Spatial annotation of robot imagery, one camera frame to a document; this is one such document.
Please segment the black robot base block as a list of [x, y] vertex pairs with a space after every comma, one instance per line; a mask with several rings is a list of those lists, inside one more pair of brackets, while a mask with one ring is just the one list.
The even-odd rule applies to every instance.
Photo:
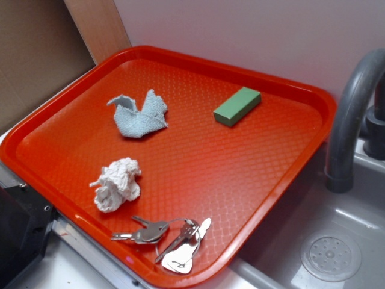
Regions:
[[56, 210], [27, 184], [1, 188], [1, 288], [44, 257]]

